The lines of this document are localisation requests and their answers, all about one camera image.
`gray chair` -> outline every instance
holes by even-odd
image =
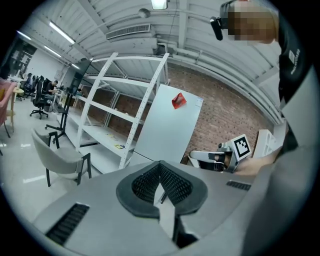
[[[58,132],[56,131],[50,132],[48,135],[41,135],[35,129],[32,129],[31,132],[35,149],[46,170],[48,187],[51,186],[49,170],[63,178],[76,180],[78,185],[81,182],[82,175],[86,171],[88,171],[89,179],[91,179],[90,153],[83,156],[74,149],[60,147]],[[57,148],[55,151],[50,148],[52,136],[55,137]]]

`ceiling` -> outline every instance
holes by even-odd
[[[253,46],[218,41],[209,20],[219,16],[225,1],[170,0],[168,9],[153,10],[151,0],[48,0],[21,31],[38,47],[47,46],[59,53],[59,60],[66,64],[109,57],[113,52],[154,56],[166,48],[171,53],[169,62],[221,80],[250,99],[273,123],[280,123],[275,83],[281,49],[277,43]],[[141,8],[150,11],[149,18],[139,16]],[[75,44],[53,30],[50,21]],[[151,24],[152,33],[106,39],[106,33],[142,24]]]

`air vent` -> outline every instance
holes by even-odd
[[[226,185],[230,186],[230,187],[234,187],[236,189],[246,190],[246,191],[248,191],[251,188],[250,184],[241,183],[241,182],[237,182],[237,181],[233,181],[233,180],[229,180],[226,183]]]
[[[59,245],[64,245],[81,222],[89,206],[76,203],[45,235]]]
[[[151,27],[151,24],[141,24],[141,25],[124,27],[122,29],[118,29],[118,30],[107,33],[106,39],[109,40],[112,38],[117,38],[117,37],[136,34],[136,33],[147,33],[147,32],[150,32],[150,27]]]

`brick wall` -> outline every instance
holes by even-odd
[[[191,150],[216,151],[219,143],[229,141],[242,134],[246,134],[253,152],[259,130],[273,131],[272,124],[255,105],[222,82],[191,69],[172,64],[169,65],[168,72],[171,86],[203,98],[201,112],[186,154]],[[112,94],[101,91],[95,95],[94,100],[108,105]],[[123,113],[135,116],[140,102],[140,100],[122,95],[115,107]],[[143,120],[146,119],[149,109],[150,104],[145,108]],[[100,121],[104,120],[106,112],[91,107],[89,115]],[[125,136],[128,136],[131,125],[131,122],[117,116],[112,116],[109,123],[110,128]],[[141,129],[142,125],[139,125],[135,140],[138,139]]]

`red paper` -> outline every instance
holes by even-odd
[[[181,106],[183,106],[186,103],[187,103],[187,101],[181,92],[177,96],[175,96],[174,99],[172,100],[172,105],[175,110],[180,108]]]

